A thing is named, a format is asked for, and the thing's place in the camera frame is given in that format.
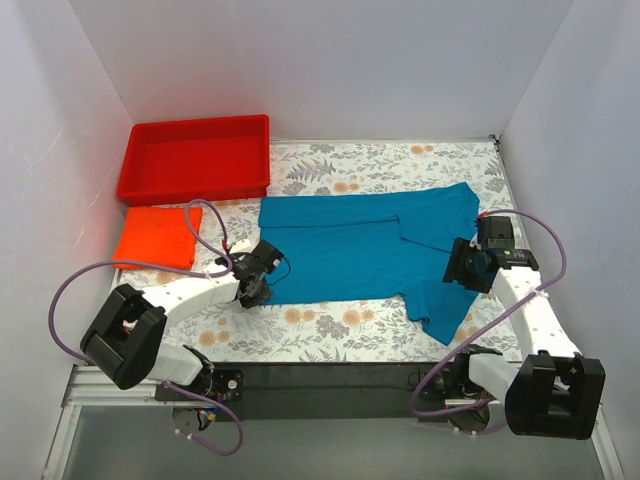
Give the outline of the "teal t shirt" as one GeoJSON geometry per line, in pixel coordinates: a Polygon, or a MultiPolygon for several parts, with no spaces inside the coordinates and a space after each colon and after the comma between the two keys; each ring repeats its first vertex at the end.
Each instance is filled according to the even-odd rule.
{"type": "Polygon", "coordinates": [[[261,239],[286,259],[272,305],[401,296],[410,320],[447,345],[476,295],[443,276],[456,239],[475,234],[480,200],[467,183],[423,191],[266,197],[261,239]]]}

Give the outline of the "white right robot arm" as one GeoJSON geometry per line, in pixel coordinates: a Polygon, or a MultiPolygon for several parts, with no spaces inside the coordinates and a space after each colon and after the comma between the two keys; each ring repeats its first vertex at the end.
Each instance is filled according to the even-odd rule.
{"type": "Polygon", "coordinates": [[[516,435],[589,439],[606,378],[602,363],[585,357],[562,329],[533,253],[515,245],[508,211],[481,214],[475,224],[473,239],[455,240],[443,280],[493,293],[511,308],[523,360],[514,366],[495,349],[469,345],[454,358],[454,389],[469,398],[485,390],[516,435]]]}

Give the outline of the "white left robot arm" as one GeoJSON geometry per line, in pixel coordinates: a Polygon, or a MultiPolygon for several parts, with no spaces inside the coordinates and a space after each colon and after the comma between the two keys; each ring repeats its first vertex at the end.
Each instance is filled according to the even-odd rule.
{"type": "Polygon", "coordinates": [[[200,400],[212,394],[214,364],[189,346],[164,340],[170,327],[219,304],[261,306],[272,297],[267,276],[287,263],[274,246],[242,241],[203,272],[139,290],[116,287],[84,334],[80,348],[122,390],[143,380],[171,382],[200,400]]]}

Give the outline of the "folded orange t shirt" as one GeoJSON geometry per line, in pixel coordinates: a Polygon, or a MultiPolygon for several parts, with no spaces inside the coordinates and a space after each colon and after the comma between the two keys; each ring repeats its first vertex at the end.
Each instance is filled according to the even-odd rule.
{"type": "Polygon", "coordinates": [[[184,208],[131,207],[112,260],[133,260],[190,270],[196,237],[187,226],[184,208]]]}

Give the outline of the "red plastic tray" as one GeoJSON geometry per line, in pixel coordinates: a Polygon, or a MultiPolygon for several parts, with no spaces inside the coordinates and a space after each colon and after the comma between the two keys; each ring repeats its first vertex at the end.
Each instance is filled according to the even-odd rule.
{"type": "Polygon", "coordinates": [[[117,198],[128,206],[261,198],[270,184],[265,114],[136,124],[117,198]]]}

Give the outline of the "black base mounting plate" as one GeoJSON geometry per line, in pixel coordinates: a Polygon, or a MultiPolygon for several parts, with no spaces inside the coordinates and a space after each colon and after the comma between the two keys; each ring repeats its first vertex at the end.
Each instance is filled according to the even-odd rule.
{"type": "MultiPolygon", "coordinates": [[[[198,407],[200,429],[224,415],[215,402],[242,420],[409,418],[414,389],[431,369],[429,363],[219,363],[190,385],[173,391],[156,389],[158,401],[172,401],[179,410],[189,394],[207,397],[198,407]]],[[[463,382],[457,367],[447,367],[421,391],[420,411],[446,410],[424,424],[452,426],[480,433],[502,422],[498,403],[463,382]]]]}

